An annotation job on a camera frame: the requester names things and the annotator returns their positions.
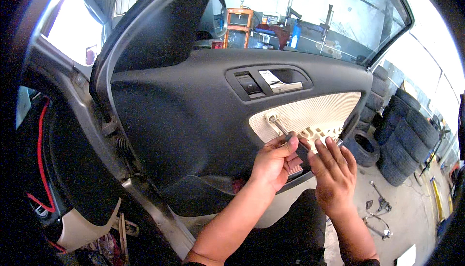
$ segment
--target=pull handle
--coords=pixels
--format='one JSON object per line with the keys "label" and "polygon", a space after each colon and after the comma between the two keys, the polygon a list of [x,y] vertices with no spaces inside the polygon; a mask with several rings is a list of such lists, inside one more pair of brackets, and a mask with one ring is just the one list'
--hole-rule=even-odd
{"label": "pull handle", "polygon": [[269,70],[262,70],[259,71],[259,73],[264,78],[265,82],[270,86],[271,91],[274,94],[303,88],[302,82],[283,83]]}

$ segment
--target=screwdriver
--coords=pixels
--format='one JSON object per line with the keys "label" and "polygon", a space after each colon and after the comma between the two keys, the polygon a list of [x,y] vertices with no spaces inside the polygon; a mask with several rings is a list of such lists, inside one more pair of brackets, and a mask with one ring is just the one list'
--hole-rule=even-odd
{"label": "screwdriver", "polygon": [[[275,124],[278,129],[283,132],[283,134],[286,136],[286,142],[289,141],[292,138],[292,135],[289,134],[289,131],[284,127],[284,125],[281,123],[281,121],[274,115],[271,115],[270,118],[268,119],[271,123]],[[342,146],[343,140],[341,136],[343,134],[340,134],[339,139],[336,142],[336,145],[340,148]],[[302,159],[303,163],[305,166],[308,166],[307,164],[307,154],[308,154],[308,149],[307,147],[299,141],[299,146],[297,147],[297,150],[295,151],[297,153],[297,156],[299,156],[300,159]]]}

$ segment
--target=window switch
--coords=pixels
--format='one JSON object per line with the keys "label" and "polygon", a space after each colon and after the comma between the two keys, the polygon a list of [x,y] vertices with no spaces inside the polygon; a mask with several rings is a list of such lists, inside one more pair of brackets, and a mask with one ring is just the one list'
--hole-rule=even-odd
{"label": "window switch", "polygon": [[259,85],[253,80],[253,78],[250,75],[237,76],[236,79],[248,95],[258,94],[262,92]]}

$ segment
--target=red wire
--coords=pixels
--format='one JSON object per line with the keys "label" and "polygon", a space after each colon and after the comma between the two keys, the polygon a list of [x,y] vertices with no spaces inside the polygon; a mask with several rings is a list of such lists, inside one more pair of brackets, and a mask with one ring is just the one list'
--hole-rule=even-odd
{"label": "red wire", "polygon": [[47,192],[48,200],[50,204],[52,205],[52,207],[44,205],[30,193],[26,193],[26,196],[32,199],[33,201],[37,202],[45,210],[51,213],[54,213],[55,203],[52,197],[52,193],[50,192],[50,188],[48,187],[47,178],[45,177],[44,165],[42,163],[42,134],[43,134],[42,127],[44,123],[45,112],[47,111],[47,107],[50,105],[50,99],[48,97],[45,97],[45,98],[47,99],[47,102],[45,103],[45,106],[43,107],[42,113],[40,114],[40,118],[39,118],[39,137],[37,139],[37,163],[39,164],[39,172],[40,172],[40,177],[42,177],[42,183],[44,184],[44,188],[45,188],[45,191]]}
{"label": "red wire", "polygon": [[55,244],[54,242],[50,241],[50,240],[47,240],[48,243],[52,246],[54,246],[55,248],[57,248],[58,250],[60,250],[63,254],[66,254],[66,249],[63,248],[62,246],[58,245],[58,244]]}

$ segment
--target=man's right hand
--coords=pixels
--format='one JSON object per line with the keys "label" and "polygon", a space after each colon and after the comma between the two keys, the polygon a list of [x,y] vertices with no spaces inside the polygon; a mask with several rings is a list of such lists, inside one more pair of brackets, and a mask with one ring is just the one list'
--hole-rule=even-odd
{"label": "man's right hand", "polygon": [[[310,150],[305,138],[300,141]],[[308,152],[308,163],[317,179],[316,197],[321,209],[330,217],[337,218],[356,210],[352,198],[357,180],[357,162],[346,147],[338,148],[331,137],[326,146],[318,139],[315,146],[319,154]]]}
{"label": "man's right hand", "polygon": [[[300,141],[310,150],[306,139]],[[346,265],[369,259],[379,261],[373,238],[352,201],[357,180],[355,158],[346,147],[339,149],[331,137],[326,138],[328,148],[320,140],[315,146],[318,154],[308,152],[308,163],[317,178],[315,193],[318,204],[338,233],[342,260]]]}

